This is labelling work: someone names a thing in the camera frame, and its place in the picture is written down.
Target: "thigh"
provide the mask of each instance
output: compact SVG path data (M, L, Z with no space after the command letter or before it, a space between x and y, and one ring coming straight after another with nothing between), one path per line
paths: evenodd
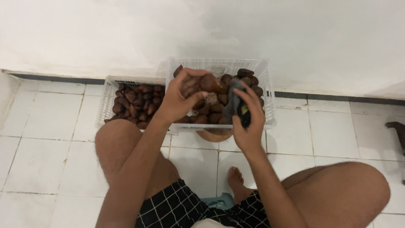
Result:
M128 156L136 153L134 148L141 136L142 132L138 127L127 120L110 121L98 131L95 140L96 153L108 184L112 183ZM176 172L159 152L145 199L176 181L178 181Z
M311 228L364 228L390 199L384 176L358 162L327 166L286 191Z

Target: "white wall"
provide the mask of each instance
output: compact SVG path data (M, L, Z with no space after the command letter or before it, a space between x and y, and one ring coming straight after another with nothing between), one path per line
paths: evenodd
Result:
M405 99L405 1L0 0L0 69L104 78L167 56L266 57L278 91Z
M0 129L18 86L18 79L0 71Z

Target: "round wooden board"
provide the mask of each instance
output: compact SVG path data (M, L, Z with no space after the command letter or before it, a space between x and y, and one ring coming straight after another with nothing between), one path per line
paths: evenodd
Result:
M208 142L222 142L229 139L233 135L233 130L230 131L197 131L197 134Z

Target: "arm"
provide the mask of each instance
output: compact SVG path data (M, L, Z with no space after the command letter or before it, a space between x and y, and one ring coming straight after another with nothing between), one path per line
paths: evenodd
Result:
M261 146L265 116L260 101L251 88L241 84L247 93L237 89L234 89L234 93L247 103L251 124L244 129L240 118L234 116L234 138L252 169L269 224L272 228L307 228L303 216L281 185Z
M208 95L207 92L198 92L184 99L179 91L182 81L189 75L202 76L206 73L209 72L184 68L170 82L159 110L110 184L98 216L97 228L135 226L168 128L175 120L185 116L197 101Z

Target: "gray cloth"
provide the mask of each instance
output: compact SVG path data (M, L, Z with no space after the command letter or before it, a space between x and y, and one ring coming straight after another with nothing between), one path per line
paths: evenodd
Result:
M232 116L237 114L237 108L241 102L241 98L233 93L234 88L243 91L243 86L236 77L229 83L228 104L222 109L222 116L225 118L227 124L232 124Z

